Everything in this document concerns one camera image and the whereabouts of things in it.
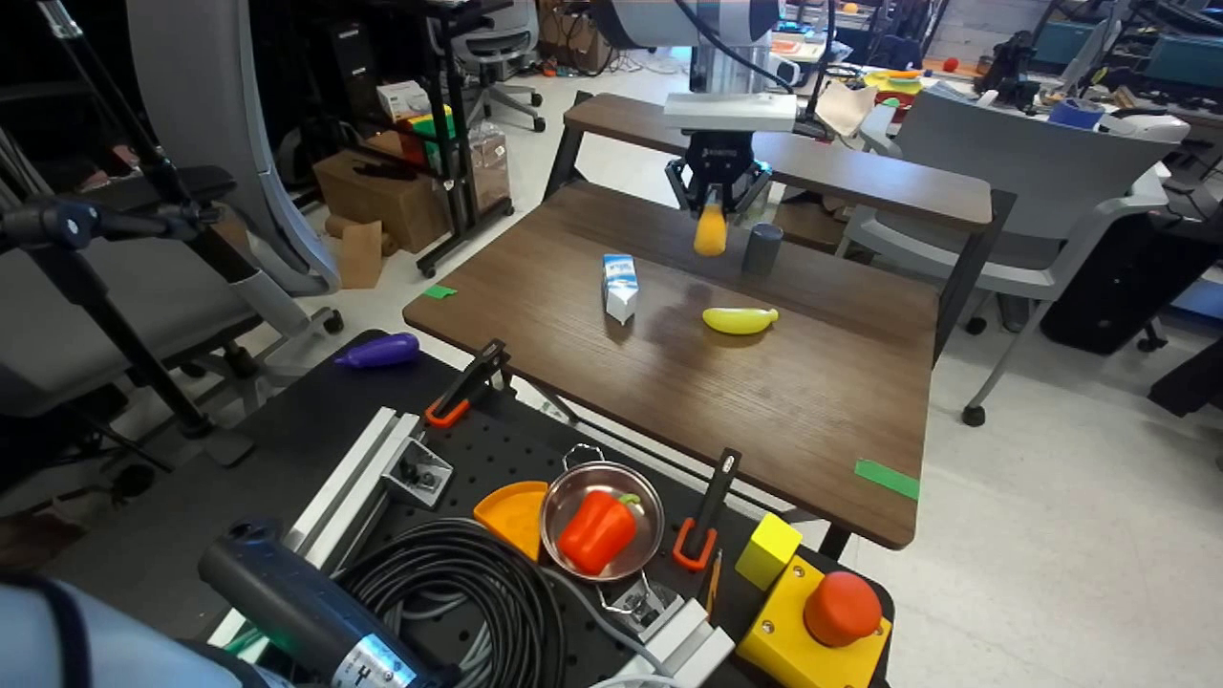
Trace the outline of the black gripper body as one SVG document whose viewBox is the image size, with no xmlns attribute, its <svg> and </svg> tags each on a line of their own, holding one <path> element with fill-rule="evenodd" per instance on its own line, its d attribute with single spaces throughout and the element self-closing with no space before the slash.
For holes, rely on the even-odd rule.
<svg viewBox="0 0 1223 688">
<path fill-rule="evenodd" d="M 665 164 L 665 178 L 684 209 L 749 209 L 772 169 L 754 151 L 749 128 L 689 128 L 689 148 Z"/>
</svg>

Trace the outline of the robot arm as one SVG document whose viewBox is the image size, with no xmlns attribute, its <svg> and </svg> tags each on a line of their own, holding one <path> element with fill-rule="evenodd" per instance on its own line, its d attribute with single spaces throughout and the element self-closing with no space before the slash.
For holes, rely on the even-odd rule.
<svg viewBox="0 0 1223 688">
<path fill-rule="evenodd" d="M 797 116 L 794 81 L 766 60 L 779 0 L 594 0 L 592 16 L 619 48 L 689 48 L 684 89 L 665 99 L 684 148 L 665 176 L 684 209 L 741 213 L 766 178 L 754 137 Z"/>
</svg>

